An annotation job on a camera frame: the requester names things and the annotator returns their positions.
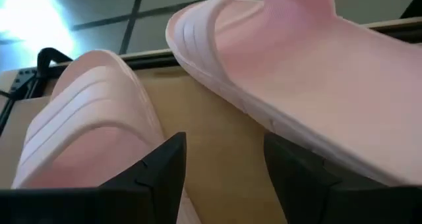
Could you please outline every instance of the slide sandal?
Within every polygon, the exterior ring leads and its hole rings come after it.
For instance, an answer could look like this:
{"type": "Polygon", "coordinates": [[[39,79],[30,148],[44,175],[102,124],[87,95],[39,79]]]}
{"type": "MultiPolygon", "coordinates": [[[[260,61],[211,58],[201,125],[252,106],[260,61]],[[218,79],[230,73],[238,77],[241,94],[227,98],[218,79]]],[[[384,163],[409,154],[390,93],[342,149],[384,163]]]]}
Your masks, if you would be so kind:
{"type": "MultiPolygon", "coordinates": [[[[112,52],[73,61],[53,92],[28,127],[12,188],[98,186],[164,141],[144,88],[112,52]]],[[[178,222],[200,223],[185,191],[178,222]]]]}
{"type": "Polygon", "coordinates": [[[390,186],[422,184],[422,49],[334,0],[207,0],[166,39],[200,83],[268,130],[390,186]]]}

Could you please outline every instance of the floor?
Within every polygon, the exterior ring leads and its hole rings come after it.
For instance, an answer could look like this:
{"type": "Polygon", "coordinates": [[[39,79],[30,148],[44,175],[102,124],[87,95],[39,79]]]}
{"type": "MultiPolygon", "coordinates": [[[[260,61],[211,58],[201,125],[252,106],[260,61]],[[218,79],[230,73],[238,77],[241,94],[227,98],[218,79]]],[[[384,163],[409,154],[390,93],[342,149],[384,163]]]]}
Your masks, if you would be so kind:
{"type": "MultiPolygon", "coordinates": [[[[44,47],[75,58],[167,48],[164,29],[180,3],[198,0],[0,0],[0,71],[34,67],[44,47]]],[[[399,18],[411,0],[336,0],[358,23],[399,18]]]]}

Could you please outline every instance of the bright light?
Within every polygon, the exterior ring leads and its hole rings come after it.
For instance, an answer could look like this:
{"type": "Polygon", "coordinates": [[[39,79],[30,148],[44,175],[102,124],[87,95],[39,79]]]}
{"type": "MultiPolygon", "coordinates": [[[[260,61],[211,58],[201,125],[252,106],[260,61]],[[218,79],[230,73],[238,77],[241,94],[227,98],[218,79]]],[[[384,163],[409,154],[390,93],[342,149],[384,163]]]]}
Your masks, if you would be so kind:
{"type": "Polygon", "coordinates": [[[55,47],[67,54],[73,39],[53,0],[0,0],[0,34],[2,38],[24,40],[35,54],[43,47],[55,47]]]}

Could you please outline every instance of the tiled floor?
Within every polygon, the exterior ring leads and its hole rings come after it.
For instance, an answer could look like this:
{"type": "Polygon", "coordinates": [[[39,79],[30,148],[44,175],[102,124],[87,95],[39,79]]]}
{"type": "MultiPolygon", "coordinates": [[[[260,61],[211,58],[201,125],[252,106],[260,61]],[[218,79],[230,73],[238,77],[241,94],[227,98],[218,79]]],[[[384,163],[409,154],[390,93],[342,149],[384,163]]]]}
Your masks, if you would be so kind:
{"type": "MultiPolygon", "coordinates": [[[[166,48],[164,29],[174,9],[130,16],[189,1],[196,0],[0,0],[0,71],[35,66],[43,47],[72,58],[96,48],[116,53],[166,48]]],[[[336,5],[339,15],[368,23],[399,18],[410,1],[336,0],[336,5]]]]}

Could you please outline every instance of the pink slide sandal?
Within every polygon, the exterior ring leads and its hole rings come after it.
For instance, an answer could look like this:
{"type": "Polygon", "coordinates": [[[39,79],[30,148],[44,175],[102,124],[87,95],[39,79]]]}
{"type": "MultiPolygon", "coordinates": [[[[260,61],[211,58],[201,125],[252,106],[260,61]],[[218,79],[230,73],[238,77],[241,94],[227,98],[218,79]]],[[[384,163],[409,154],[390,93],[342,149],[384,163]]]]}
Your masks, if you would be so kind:
{"type": "MultiPolygon", "coordinates": [[[[114,53],[72,62],[28,127],[12,188],[93,187],[162,144],[145,89],[114,53]]],[[[183,191],[178,223],[200,223],[183,191]]]]}
{"type": "Polygon", "coordinates": [[[422,184],[419,47],[338,17],[334,0],[208,0],[174,14],[166,39],[267,129],[384,184],[422,184]]]}

